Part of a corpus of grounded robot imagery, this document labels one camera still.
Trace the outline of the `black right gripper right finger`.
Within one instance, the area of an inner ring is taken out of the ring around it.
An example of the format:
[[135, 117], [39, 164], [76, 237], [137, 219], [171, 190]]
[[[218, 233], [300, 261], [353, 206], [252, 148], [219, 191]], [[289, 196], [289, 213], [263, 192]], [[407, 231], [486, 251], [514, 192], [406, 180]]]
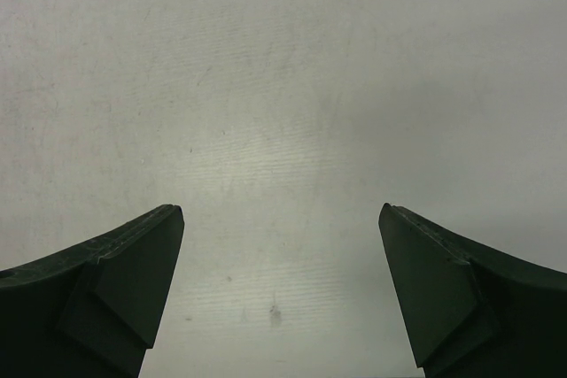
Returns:
[[384, 204], [378, 227], [427, 377], [564, 377], [566, 275]]

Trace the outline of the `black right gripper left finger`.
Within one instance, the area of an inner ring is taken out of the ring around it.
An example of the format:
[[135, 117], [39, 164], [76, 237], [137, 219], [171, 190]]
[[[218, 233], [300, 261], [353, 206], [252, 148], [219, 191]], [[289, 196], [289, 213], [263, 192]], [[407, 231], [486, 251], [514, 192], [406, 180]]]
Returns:
[[137, 377], [153, 348], [183, 240], [163, 204], [1, 273], [3, 377]]

